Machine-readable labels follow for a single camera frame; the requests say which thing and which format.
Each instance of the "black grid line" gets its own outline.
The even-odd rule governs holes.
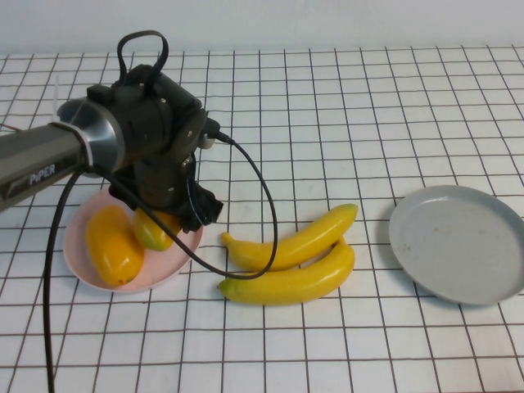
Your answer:
[[[426,90],[426,85],[424,83],[424,80],[422,79],[422,74],[420,73],[420,68],[418,67],[418,63],[417,63],[417,58],[416,56],[414,55],[413,53],[413,58],[415,59],[415,65],[417,66],[417,70],[418,70],[418,74],[419,76],[421,77],[421,81],[422,81],[422,86],[424,87],[424,90]],[[427,93],[426,91],[426,97],[427,97],[427,100],[430,101],[430,98],[429,98],[429,94]],[[436,116],[435,116],[435,112],[433,110],[433,108],[431,108],[431,113],[433,115],[433,118],[435,120],[435,122],[437,123],[436,121]],[[447,159],[448,159],[448,162],[449,162],[449,167],[451,168],[451,172],[453,174],[453,178],[454,178],[454,181],[455,181],[455,184],[459,184],[459,181],[457,180],[457,176],[454,172],[454,168],[453,168],[453,164],[451,163],[451,158],[449,156],[449,153],[448,153],[448,150],[447,148],[445,147],[445,154],[447,156]],[[468,326],[466,324],[466,319],[464,317],[464,312],[463,312],[463,308],[461,305],[458,305],[458,308],[460,309],[460,315],[462,317],[462,320],[464,322],[464,328],[466,330],[466,334],[468,335],[468,340],[469,340],[469,345],[471,347],[471,350],[472,350],[472,353],[473,353],[473,359],[475,360],[475,365],[477,366],[477,374],[478,374],[478,377],[479,377],[479,381],[481,383],[481,388],[482,388],[482,391],[486,391],[485,388],[484,388],[484,383],[482,381],[482,375],[481,375],[481,370],[479,368],[479,365],[478,365],[478,360],[477,360],[477,357],[475,355],[475,348],[473,347],[473,342],[472,342],[472,338],[471,338],[471,335],[470,335],[470,332],[469,332],[469,329],[468,329]]]
[[[102,77],[104,75],[104,70],[105,70],[106,65],[107,65],[107,57],[106,57],[106,61],[104,63],[104,69],[102,69],[102,75],[100,77],[100,82],[102,81]],[[76,280],[76,284],[75,284],[75,291],[73,292],[73,297],[71,298],[71,306],[69,308],[69,313],[67,315],[67,320],[65,321],[64,337],[62,338],[62,341],[61,341],[61,344],[60,344],[60,349],[58,351],[58,356],[56,358],[56,366],[55,366],[55,372],[54,372],[54,378],[55,379],[56,379],[56,374],[58,373],[58,366],[60,365],[60,359],[61,359],[61,356],[62,356],[62,351],[64,350],[64,344],[66,343],[67,328],[69,327],[71,314],[73,313],[73,307],[74,307],[74,304],[75,304],[75,296],[76,296],[76,292],[78,291],[79,284],[80,284],[80,280],[77,279]],[[95,372],[95,379],[94,379],[94,383],[93,383],[93,391],[94,391],[94,387],[96,386],[96,383],[97,383],[97,373],[98,373],[98,370]]]
[[[31,57],[31,59],[29,60],[29,64],[27,65],[27,68],[25,69],[25,73],[24,73],[24,77],[22,78],[22,81],[24,80],[25,76],[27,75],[27,70],[29,69],[29,65],[31,64],[31,60],[33,59],[33,56]],[[16,97],[16,94],[18,94],[18,92],[20,91],[20,87],[16,89],[16,93],[15,93],[15,96]],[[13,105],[13,102],[11,103],[11,105],[9,106],[9,110],[7,111],[7,113],[9,113],[9,111],[11,110],[12,108],[12,105]],[[31,122],[30,122],[30,126],[33,124],[33,121],[34,121],[34,116],[33,118],[31,119]],[[24,220],[24,225],[23,227],[25,226],[25,224],[27,223],[27,219],[29,218],[29,214],[30,214],[30,211],[31,211],[31,207],[33,205],[33,202],[34,202],[34,196],[31,198],[31,202],[29,204],[29,208],[27,210],[27,215],[25,216],[25,220]],[[9,268],[7,269],[7,272],[6,272],[6,275],[8,276],[9,275],[9,271],[11,270],[11,267],[12,267],[12,264],[13,264],[13,261],[15,259],[15,253],[16,253],[16,250],[18,249],[18,246],[20,245],[20,241],[22,239],[22,236],[23,236],[23,233],[24,233],[24,229],[21,229],[20,230],[20,235],[18,237],[18,240],[16,241],[16,246],[15,246],[15,252],[13,253],[12,255],[12,258],[11,258],[11,262],[9,264]],[[3,293],[3,290],[5,288],[5,284],[6,284],[7,280],[4,280],[3,284],[2,284],[2,288],[0,288],[0,298],[2,298],[2,293]],[[36,296],[34,298],[34,303],[36,303],[37,299],[38,299],[38,294],[40,293],[40,288],[42,287],[42,283],[43,283],[43,277],[40,278],[40,281],[38,283],[38,290],[36,292]],[[7,392],[9,393],[9,391],[11,391],[11,387],[12,387],[12,384],[13,384],[13,381],[15,380],[15,375],[16,375],[16,368],[18,367],[18,363],[20,361],[20,357],[22,355],[22,351],[24,350],[24,344],[25,344],[25,338],[26,338],[26,335],[27,335],[27,332],[28,332],[28,329],[29,329],[29,325],[31,323],[31,319],[33,318],[33,313],[34,313],[34,305],[31,307],[31,311],[29,313],[29,318],[28,318],[28,321],[27,321],[27,324],[25,325],[25,330],[24,330],[24,336],[22,337],[22,342],[20,344],[20,350],[18,352],[18,356],[16,357],[16,362],[15,362],[15,365],[14,365],[14,368],[13,368],[13,373],[11,375],[11,380],[9,381],[9,386],[7,388]]]
[[[250,153],[254,152],[254,161],[268,179],[275,196],[274,200],[278,204],[278,211],[281,210],[279,223],[282,230],[293,232],[309,224],[310,219],[304,219],[304,216],[311,216],[312,212],[314,213],[313,210],[321,210],[317,206],[324,206],[327,203],[327,207],[331,208],[346,202],[360,204],[360,215],[355,220],[355,228],[351,229],[354,231],[351,235],[353,238],[348,238],[357,251],[358,266],[352,274],[357,276],[355,282],[358,282],[360,278],[368,278],[368,284],[374,287],[374,291],[355,289],[355,291],[346,293],[341,287],[337,292],[323,297],[332,306],[336,306],[331,311],[337,315],[338,321],[326,323],[325,326],[320,322],[306,324],[309,314],[306,314],[304,305],[295,311],[294,319],[289,322],[275,320],[272,309],[261,307],[262,319],[260,322],[251,322],[252,326],[243,324],[235,326],[234,323],[237,321],[234,319],[237,317],[235,313],[229,311],[231,310],[229,309],[230,304],[217,293],[211,295],[202,291],[202,283],[206,282],[211,275],[205,270],[195,269],[194,261],[188,264],[189,269],[180,273],[183,285],[187,284],[187,288],[183,287],[184,293],[158,297],[156,294],[161,293],[162,289],[153,289],[149,292],[149,297],[143,300],[134,297],[126,299],[122,296],[117,299],[113,294],[102,297],[97,297],[94,293],[86,295],[84,285],[75,280],[74,275],[60,268],[59,271],[53,273],[53,281],[68,282],[70,287],[64,289],[67,291],[67,298],[57,297],[52,301],[52,307],[60,309],[62,315],[60,318],[63,318],[60,328],[54,329],[52,333],[54,340],[60,343],[55,362],[55,373],[58,370],[70,368],[90,368],[94,371],[93,391],[98,391],[103,389],[106,383],[104,381],[103,386],[102,381],[98,378],[100,370],[113,367],[136,368],[138,370],[137,379],[133,384],[136,393],[142,391],[142,384],[145,381],[140,381],[140,379],[146,378],[145,374],[141,376],[146,366],[175,366],[178,367],[178,370],[175,369],[178,374],[178,385],[173,389],[176,388],[179,393],[187,393],[188,386],[193,383],[187,379],[190,378],[191,372],[197,370],[196,372],[200,373],[198,368],[200,365],[202,367],[213,366],[217,367],[214,368],[216,374],[213,378],[217,385],[220,379],[220,390],[226,392],[229,383],[232,382],[230,379],[224,380],[230,378],[230,375],[225,376],[224,374],[226,367],[232,367],[234,364],[253,364],[255,367],[257,364],[260,366],[258,368],[260,374],[263,369],[265,393],[271,390],[274,383],[268,379],[273,377],[272,373],[267,372],[268,364],[272,364],[271,367],[274,367],[275,364],[297,364],[297,367],[299,367],[298,364],[303,364],[305,375],[303,371],[300,371],[302,373],[300,376],[290,377],[303,384],[304,390],[306,386],[309,390],[309,384],[314,383],[311,378],[318,378],[318,375],[312,374],[314,369],[310,367],[311,364],[322,362],[341,364],[344,362],[347,364],[347,374],[345,369],[339,370],[339,373],[345,374],[340,375],[340,378],[347,378],[349,374],[350,387],[355,393],[359,392],[361,381],[359,380],[360,375],[355,372],[357,368],[354,368],[354,364],[368,364],[369,367],[372,367],[370,369],[381,370],[382,377],[389,378],[390,374],[393,378],[391,389],[402,392],[405,389],[405,377],[399,374],[396,369],[397,364],[403,362],[401,368],[405,372],[409,362],[414,362],[414,364],[424,362],[423,367],[427,367],[428,375],[432,373],[430,370],[430,364],[432,364],[436,376],[436,385],[431,382],[432,390],[441,391],[444,390],[444,384],[449,382],[449,375],[440,373],[438,363],[442,360],[463,359],[471,361],[471,365],[475,363],[483,391],[496,390],[496,386],[491,386],[493,382],[490,380],[489,371],[485,370],[486,364],[482,363],[487,360],[505,362],[501,364],[512,364],[513,361],[517,361],[517,367],[514,369],[514,377],[517,380],[513,384],[524,381],[522,366],[519,362],[520,359],[524,359],[524,356],[520,356],[518,352],[522,339],[517,332],[510,331],[510,327],[524,325],[524,319],[512,314],[514,309],[511,307],[507,311],[504,304],[499,304],[494,306],[497,309],[493,308],[491,311],[491,319],[479,318],[470,323],[468,322],[469,310],[460,306],[456,309],[457,318],[440,321],[432,314],[432,312],[441,312],[440,303],[436,303],[438,299],[432,294],[423,291],[410,281],[401,284],[383,282],[382,280],[400,277],[402,269],[390,264],[391,257],[382,254],[383,251],[388,250],[389,243],[387,238],[382,236],[380,228],[387,225],[388,218],[381,217],[378,211],[374,211],[374,206],[395,206],[407,195],[406,192],[413,190],[415,185],[426,187],[437,183],[460,184],[464,182],[478,184],[479,188],[494,197],[514,201],[517,212],[524,215],[524,192],[516,184],[500,190],[496,187],[496,182],[500,183],[504,177],[509,176],[518,176],[520,179],[515,180],[514,183],[524,185],[522,179],[524,146],[521,147],[524,134],[518,132],[518,127],[524,124],[521,107],[524,105],[524,63],[519,54],[522,48],[516,45],[506,47],[385,47],[373,50],[356,48],[353,51],[330,49],[281,52],[180,52],[170,56],[168,60],[170,66],[166,67],[165,71],[170,75],[177,75],[176,79],[183,88],[190,93],[195,93],[196,97],[203,100],[204,107],[210,111],[210,117],[221,123],[223,132],[234,136],[249,149]],[[126,59],[131,58],[139,62],[153,62],[157,56],[155,53],[126,55]],[[62,91],[60,101],[62,101],[67,97],[72,97],[73,92],[76,94],[83,87],[90,85],[85,78],[92,78],[96,75],[96,78],[105,84],[107,75],[113,74],[116,70],[114,53],[7,56],[3,60],[5,61],[0,70],[1,118],[7,124],[24,124],[22,128],[42,122],[51,115],[46,108],[52,104],[52,99],[48,94],[49,81],[54,75],[60,75],[62,80],[78,75],[78,79],[73,80],[74,87],[65,82],[60,84]],[[58,64],[58,61],[61,66],[55,67],[54,64]],[[73,64],[74,69],[62,68],[65,64],[63,61],[69,62],[69,65]],[[103,61],[106,66],[100,70],[98,66],[102,67]],[[17,72],[14,67],[22,65],[25,72],[22,72],[24,70]],[[522,72],[516,68],[516,65],[522,67]],[[356,115],[353,110],[357,110],[360,114],[365,112],[366,115]],[[328,111],[332,111],[333,116],[329,115]],[[471,115],[484,113],[483,111],[486,113],[481,117]],[[416,117],[409,115],[417,113],[425,115]],[[453,134],[450,130],[455,129],[461,131]],[[490,148],[491,143],[497,148]],[[343,144],[347,146],[345,151],[340,150]],[[422,153],[418,150],[419,144],[425,147],[435,147],[435,149],[438,147],[438,150],[432,151],[424,148]],[[227,214],[219,218],[218,226],[215,229],[212,227],[209,229],[199,247],[200,252],[214,255],[210,257],[212,262],[214,260],[218,262],[217,255],[220,255],[219,258],[222,259],[224,254],[224,246],[212,238],[215,233],[223,229],[239,232],[251,230],[258,232],[260,230],[262,241],[264,241],[264,238],[267,237],[265,231],[271,225],[270,219],[264,217],[264,213],[267,215],[264,208],[267,198],[261,189],[258,191],[259,189],[256,188],[256,192],[250,189],[255,184],[258,187],[258,183],[244,173],[246,171],[243,171],[242,168],[246,168],[246,163],[233,154],[231,147],[225,147],[221,142],[215,145],[212,156],[202,154],[201,151],[197,153],[199,156],[198,180],[204,187],[216,190],[219,199],[227,203]],[[397,146],[401,150],[392,151],[392,146]],[[461,150],[458,148],[461,146],[468,146],[468,149]],[[224,151],[222,156],[216,153],[219,149]],[[278,154],[280,151],[284,152],[282,156]],[[453,163],[468,157],[478,157],[481,164],[479,171],[472,174],[461,174],[462,172],[454,168]],[[404,173],[398,165],[394,166],[395,160],[404,163],[412,162],[413,167],[409,168],[409,172]],[[449,165],[449,170],[446,168],[445,172],[426,173],[427,163],[439,162],[439,160],[444,160],[446,167]],[[367,168],[377,167],[378,161],[383,162],[379,169],[367,170]],[[492,174],[492,170],[489,169],[493,169],[494,163],[497,162],[505,164],[500,169],[496,168],[497,170]],[[311,171],[307,172],[302,169],[302,165],[311,168]],[[51,186],[49,191],[51,193],[59,192],[60,189],[57,187],[63,187],[64,184],[64,181],[60,181],[59,184]],[[330,187],[333,184],[336,184],[337,187],[342,184],[354,184],[354,186],[348,186],[344,192],[338,192],[337,195],[330,195],[332,190]],[[369,184],[375,184],[377,189],[370,193],[366,188]],[[78,194],[91,192],[92,189],[89,186],[102,188],[104,182],[97,183],[80,179],[75,186],[75,191]],[[19,207],[14,208],[10,215],[3,216],[5,219],[0,219],[0,231],[7,236],[13,236],[14,239],[18,237],[14,251],[10,247],[3,246],[2,248],[0,242],[0,281],[2,281],[0,313],[12,312],[15,319],[18,318],[16,315],[19,313],[29,313],[29,319],[17,322],[22,326],[21,329],[2,330],[0,328],[0,339],[7,340],[6,342],[11,339],[22,340],[20,348],[17,347],[13,355],[12,364],[0,366],[2,370],[12,370],[10,381],[12,390],[15,390],[15,385],[18,384],[19,377],[15,379],[17,369],[43,368],[43,364],[28,363],[25,360],[26,353],[22,355],[26,337],[43,337],[41,332],[35,332],[29,328],[29,323],[34,316],[34,308],[41,306],[41,301],[38,299],[41,278],[38,273],[33,273],[34,269],[20,269],[20,266],[14,263],[15,258],[16,263],[21,263],[19,258],[20,260],[26,257],[27,260],[38,260],[37,255],[43,255],[43,247],[28,245],[27,239],[22,241],[21,234],[27,232],[33,235],[47,231],[46,222],[38,215],[45,215],[46,211],[53,210],[55,208],[53,202],[54,200],[49,196],[32,197],[20,203]],[[67,205],[70,212],[80,206],[78,202],[75,202],[77,201],[72,201]],[[238,208],[242,204],[260,206],[260,219],[254,215],[233,217],[233,207]],[[55,252],[56,255],[59,255],[60,245],[57,245]],[[14,296],[13,287],[30,286],[34,286],[33,290],[36,291],[34,296],[32,292],[26,296],[20,295],[20,298]],[[524,296],[524,293],[516,296],[513,301],[518,304],[518,301],[522,301],[521,296]],[[367,304],[365,302],[369,301],[376,301],[377,309],[366,309],[363,322],[358,320],[355,322],[353,320],[354,312],[358,309],[354,309],[354,305]],[[391,312],[392,301],[413,306],[413,313],[418,313],[422,320],[420,317],[411,321],[389,320],[391,316],[388,313]],[[190,302],[192,305],[206,305],[212,313],[216,312],[217,307],[220,308],[221,323],[203,323],[200,327],[191,325],[188,321],[188,308],[192,306]],[[110,313],[117,304],[142,307],[147,304],[145,323],[133,327],[133,330],[110,329],[108,332]],[[436,311],[427,309],[429,304],[436,307]],[[86,327],[80,331],[75,329],[74,332],[71,332],[68,327],[70,321],[72,322],[71,313],[75,305],[100,305],[103,311],[102,315],[98,317],[100,321],[98,327]],[[177,307],[181,313],[179,323],[172,327],[167,325],[153,327],[149,323],[152,318],[149,314],[149,310],[152,310],[151,305]],[[317,359],[315,353],[312,352],[314,348],[306,348],[308,344],[306,335],[309,331],[322,331],[321,334],[325,334],[329,339],[331,330],[340,328],[344,335],[342,339],[342,334],[338,336],[337,333],[337,340],[340,340],[338,345],[346,347],[344,350],[339,350],[339,355],[334,356],[334,354],[327,353],[325,358]],[[424,346],[424,353],[420,352],[421,356],[412,359],[399,357],[400,354],[396,354],[395,347],[392,347],[392,345],[398,345],[398,342],[394,337],[391,337],[391,341],[388,337],[388,332],[392,328],[419,329],[422,344],[418,344]],[[506,349],[491,350],[486,353],[486,349],[477,343],[478,339],[475,336],[484,328],[497,331],[501,340],[509,339],[505,344]],[[422,329],[424,329],[426,343],[424,343]],[[443,356],[445,354],[436,352],[435,345],[431,342],[433,339],[431,331],[438,329],[463,329],[467,338],[465,345],[471,349],[471,354]],[[386,342],[382,352],[373,355],[352,353],[351,337],[363,330],[373,334],[378,331],[384,332]],[[299,347],[304,346],[299,352],[303,350],[304,355],[294,359],[292,352],[290,354],[284,352],[281,359],[273,359],[270,351],[275,351],[275,349],[269,347],[272,342],[268,340],[268,332],[273,335],[278,331],[293,331],[292,334],[298,334],[298,338],[301,339]],[[145,339],[149,332],[180,335],[182,337],[179,348],[180,357],[165,359],[173,361],[146,357],[148,344]],[[185,342],[188,337],[187,332],[190,334],[214,332],[213,334],[217,336],[222,333],[221,356],[218,348],[215,349],[216,359],[213,360],[195,361],[190,359],[190,356],[184,356],[184,352],[190,355],[188,351],[191,350],[188,343]],[[226,343],[225,336],[230,332],[261,333],[263,347],[260,347],[260,358],[257,360],[229,359],[226,356],[226,350],[234,350],[234,348],[229,348],[229,345],[237,345]],[[137,358],[130,359],[129,363],[125,364],[104,364],[102,349],[105,338],[130,333],[137,337],[134,343],[139,350]],[[77,364],[73,364],[70,363],[71,359],[68,360],[62,355],[67,337],[85,337],[86,340],[89,337],[100,337],[102,345],[100,349],[95,349],[97,353],[91,359],[86,358],[84,361],[77,359],[75,361]],[[373,343],[372,347],[376,349],[380,345],[380,343]],[[385,364],[389,364],[388,369],[383,368]],[[192,366],[192,371],[187,368],[189,365]]]
[[[311,80],[313,82],[313,94],[315,94],[313,61],[311,59],[311,51],[309,51],[309,63],[311,64]],[[322,158],[322,171],[323,171],[323,175],[324,175],[324,188],[326,190],[326,197],[327,197],[327,209],[330,210],[331,209],[331,204],[330,204],[330,199],[331,198],[329,196],[329,191],[328,191],[328,181],[327,181],[327,176],[326,176],[326,165],[324,164],[324,153],[323,153],[323,149],[322,149],[322,133],[320,132],[320,122],[319,122],[319,118],[318,118],[318,103],[317,103],[316,96],[314,97],[314,107],[315,107],[315,112],[316,112],[316,116],[317,116],[317,123],[318,123],[318,140],[320,141],[320,156]],[[337,291],[338,291],[339,305],[341,307],[342,326],[344,326],[346,324],[346,320],[344,319],[344,306],[342,304],[342,293],[341,293],[341,289],[340,288],[337,288]],[[347,343],[346,330],[343,329],[343,332],[344,332],[344,345],[346,346],[347,371],[348,371],[349,377],[350,377],[351,391],[353,391],[354,388],[353,388],[353,377],[351,375],[350,350],[349,350],[348,343]]]
[[[260,163],[262,162],[262,160],[264,159],[264,151],[262,149],[263,147],[263,141],[264,139],[262,138],[262,66],[261,66],[261,59],[260,59],[260,51],[258,53],[259,55],[259,110],[260,110],[260,114],[259,114],[259,122],[260,122],[260,132],[259,132],[259,138],[260,138]],[[286,64],[286,53],[284,53],[284,65]],[[286,94],[288,93],[287,91],[287,78],[286,78]],[[287,101],[287,97],[286,97],[286,102],[287,102],[287,108],[289,108],[289,102]],[[260,173],[264,176],[264,171],[263,171],[263,167],[262,165],[260,165]],[[229,195],[229,203],[232,202],[232,198],[231,198],[231,195]],[[262,188],[262,185],[260,185],[260,233],[262,235],[262,242],[264,241],[264,189]],[[266,329],[266,326],[265,326],[265,305],[262,306],[262,345],[264,346],[264,393],[267,393],[268,391],[268,368],[267,368],[267,364],[266,364],[266,360],[267,360],[267,349],[266,349],[266,336],[265,336],[265,329]]]
[[[235,79],[235,51],[233,51],[233,79]],[[235,138],[234,132],[233,132],[233,118],[234,118],[234,109],[235,109],[235,84],[232,86],[232,98],[231,98],[231,138]],[[229,146],[229,159],[233,159],[233,145]],[[229,166],[229,180],[228,180],[228,200],[231,199],[231,182],[232,182],[232,168],[233,166]],[[230,217],[231,217],[231,203],[228,203],[228,213],[227,213],[227,224],[226,224],[226,231],[229,232],[230,230]],[[225,271],[228,272],[229,268],[229,262],[231,260],[229,251],[226,250],[226,268]],[[228,313],[228,299],[224,297],[224,332],[222,333],[222,364],[221,364],[221,377],[220,377],[220,391],[224,393],[224,368],[225,368],[225,355],[226,355],[226,318]]]
[[[360,57],[362,58],[362,63],[364,63],[364,54],[362,53],[362,50],[360,50]],[[373,117],[375,118],[375,123],[378,124],[377,112],[375,110],[375,106],[373,105],[373,95],[371,93],[371,88],[369,86],[369,80],[367,78],[368,72],[366,71],[365,67],[364,67],[364,75],[366,76],[366,78],[365,78],[366,79],[366,84],[368,85],[369,100],[371,102],[371,107],[373,109]],[[378,133],[378,140],[380,141],[380,148],[382,150],[382,157],[383,157],[383,160],[384,160],[384,165],[386,166],[387,179],[388,179],[389,184],[390,184],[391,195],[393,196],[393,200],[395,200],[395,192],[393,191],[393,183],[391,182],[390,170],[389,170],[389,166],[388,166],[387,160],[386,160],[386,153],[384,152],[384,144],[382,142],[382,137],[381,137],[381,134],[380,134],[380,129],[378,129],[378,126],[377,126],[377,133]],[[356,175],[358,177],[359,176],[358,168],[355,171],[356,171]],[[382,316],[382,323],[384,324],[384,337],[386,338],[387,354],[388,354],[388,357],[389,357],[389,360],[390,360],[391,376],[393,377],[393,385],[395,387],[395,392],[397,392],[398,391],[398,386],[397,386],[397,383],[396,383],[395,369],[393,368],[393,360],[391,359],[391,348],[390,348],[389,340],[388,340],[388,337],[387,337],[386,320],[384,319],[384,312],[382,310],[382,301],[381,301],[381,295],[380,295],[380,287],[378,286],[378,281],[377,281],[377,275],[376,274],[375,274],[374,278],[375,278],[375,283],[377,285],[377,297],[378,297],[378,304],[379,304],[380,311],[381,311],[381,316]]]
[[[387,49],[386,49],[386,56],[387,56],[388,62],[390,63],[391,73],[393,74],[393,67],[391,65],[390,55],[389,55],[389,52],[388,52]],[[422,170],[420,168],[420,161],[418,159],[417,149],[415,147],[415,144],[414,144],[412,136],[411,136],[411,131],[409,129],[409,123],[408,123],[408,120],[406,119],[406,115],[404,113],[404,108],[403,108],[403,104],[402,104],[402,98],[400,96],[400,92],[399,92],[398,86],[396,84],[396,80],[394,80],[394,83],[395,83],[395,89],[397,90],[397,97],[399,98],[400,108],[402,110],[402,116],[404,117],[404,121],[406,123],[406,129],[408,130],[409,140],[411,142],[411,148],[413,149],[413,154],[415,156],[415,160],[417,161],[417,167],[418,167],[418,172],[420,173],[420,179],[421,179],[421,182],[422,182],[422,186],[426,187],[426,182],[424,181],[424,176],[422,175]],[[390,181],[390,185],[391,185],[391,193],[393,194],[394,201],[395,201],[395,204],[396,204],[395,191],[393,189],[393,184],[391,183],[391,181]],[[433,370],[435,372],[436,385],[438,387],[439,392],[442,392],[442,389],[440,387],[439,374],[438,374],[438,372],[436,370],[436,362],[435,362],[435,359],[433,357],[433,349],[431,348],[431,341],[430,341],[430,338],[429,338],[429,334],[427,333],[426,319],[424,318],[424,311],[422,310],[422,303],[420,301],[420,295],[418,294],[418,287],[417,287],[417,284],[415,282],[413,283],[413,287],[415,289],[415,295],[417,296],[418,308],[420,309],[420,316],[422,318],[422,325],[424,326],[424,333],[426,335],[427,347],[429,349],[429,353],[430,353],[430,356],[431,356],[431,362],[433,363]]]

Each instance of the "yellow banana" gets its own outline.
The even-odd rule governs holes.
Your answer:
[[[318,299],[337,289],[355,266],[353,247],[341,239],[322,260],[303,269],[269,272],[252,280],[226,278],[222,294],[254,305],[291,305]]]
[[[334,207],[304,229],[279,240],[270,271],[287,270],[302,264],[332,246],[355,221],[358,208],[351,203]],[[229,233],[222,233],[222,242],[232,261],[251,272],[264,268],[273,249],[273,242],[241,241]]]

